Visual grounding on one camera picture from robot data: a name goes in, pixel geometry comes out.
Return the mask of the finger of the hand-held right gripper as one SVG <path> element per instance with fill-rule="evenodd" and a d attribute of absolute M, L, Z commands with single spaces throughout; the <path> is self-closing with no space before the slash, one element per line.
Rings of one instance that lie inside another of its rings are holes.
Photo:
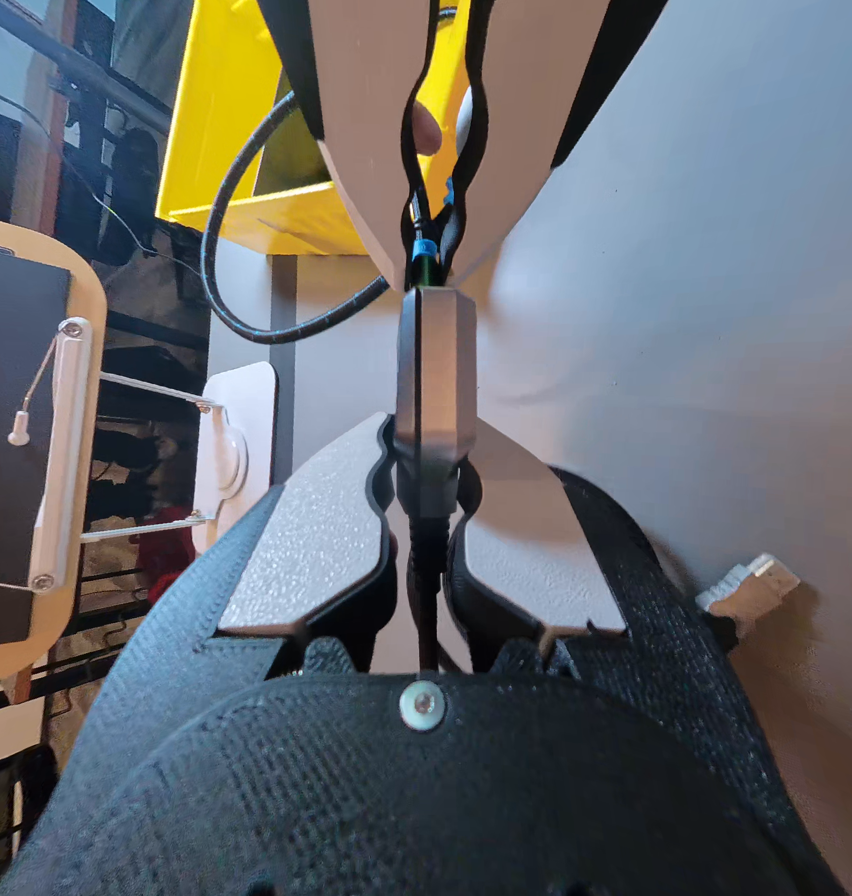
<path fill-rule="evenodd" d="M 531 206 L 606 17 L 608 1 L 471 2 L 467 138 L 451 174 L 447 281 L 461 284 Z"/>
<path fill-rule="evenodd" d="M 308 3 L 324 137 L 319 145 L 354 229 L 390 287 L 404 287 L 406 108 L 429 61 L 432 3 Z"/>

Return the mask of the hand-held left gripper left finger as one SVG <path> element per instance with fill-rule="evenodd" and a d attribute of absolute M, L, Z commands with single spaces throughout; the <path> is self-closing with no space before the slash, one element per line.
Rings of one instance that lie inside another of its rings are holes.
<path fill-rule="evenodd" d="M 394 498 L 393 421 L 371 415 L 292 473 L 221 615 L 220 633 L 373 637 L 392 619 L 397 573 L 386 509 Z"/>

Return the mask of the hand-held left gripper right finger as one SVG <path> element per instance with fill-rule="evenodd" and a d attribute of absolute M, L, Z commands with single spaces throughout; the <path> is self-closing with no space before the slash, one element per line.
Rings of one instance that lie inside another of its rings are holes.
<path fill-rule="evenodd" d="M 561 480 L 483 420 L 462 465 L 449 603 L 471 643 L 626 631 Z"/>

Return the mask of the black HDMI switch box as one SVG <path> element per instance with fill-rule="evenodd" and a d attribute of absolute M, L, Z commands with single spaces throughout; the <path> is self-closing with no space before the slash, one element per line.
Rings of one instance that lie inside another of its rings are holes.
<path fill-rule="evenodd" d="M 450 516 L 461 463 L 476 442 L 477 311 L 451 287 L 403 299 L 394 452 L 401 507 L 412 520 Z"/>

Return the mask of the person's right hand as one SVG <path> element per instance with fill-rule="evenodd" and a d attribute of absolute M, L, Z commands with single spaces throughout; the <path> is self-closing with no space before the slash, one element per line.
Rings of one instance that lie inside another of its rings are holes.
<path fill-rule="evenodd" d="M 413 102 L 410 121 L 416 153 L 430 158 L 435 156 L 443 142 L 439 122 L 419 100 Z"/>

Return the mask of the white tipped pin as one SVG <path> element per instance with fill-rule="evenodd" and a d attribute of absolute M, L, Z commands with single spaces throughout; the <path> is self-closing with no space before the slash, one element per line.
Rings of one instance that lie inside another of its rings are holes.
<path fill-rule="evenodd" d="M 56 363 L 58 358 L 59 342 L 59 333 L 57 333 L 49 343 L 46 353 L 43 356 L 43 359 L 40 362 L 39 367 L 37 368 L 36 373 L 34 374 L 25 395 L 23 396 L 21 407 L 15 412 L 12 429 L 7 435 L 7 442 L 12 446 L 22 447 L 26 446 L 30 442 L 30 405 L 35 396 L 35 393 L 40 386 L 41 381 L 43 380 L 47 372 L 50 372 L 51 376 L 49 405 L 50 427 L 52 428 L 54 424 L 57 392 Z"/>

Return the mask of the black panel with wooden rim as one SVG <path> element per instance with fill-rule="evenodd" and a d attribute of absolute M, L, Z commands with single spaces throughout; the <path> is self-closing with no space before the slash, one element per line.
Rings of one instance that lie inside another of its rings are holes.
<path fill-rule="evenodd" d="M 64 588 L 43 594 L 26 588 L 48 461 L 50 372 L 30 405 L 29 444 L 12 446 L 7 435 L 59 323 L 91 322 L 92 361 L 101 368 L 106 314 L 104 288 L 82 257 L 47 235 L 0 221 L 0 681 L 33 666 L 62 635 L 74 611 L 82 550 L 78 543 Z M 95 416 L 98 391 L 99 384 L 90 386 Z M 87 490 L 95 428 L 96 420 L 82 454 Z M 84 532 L 85 506 L 86 498 L 77 532 Z"/>

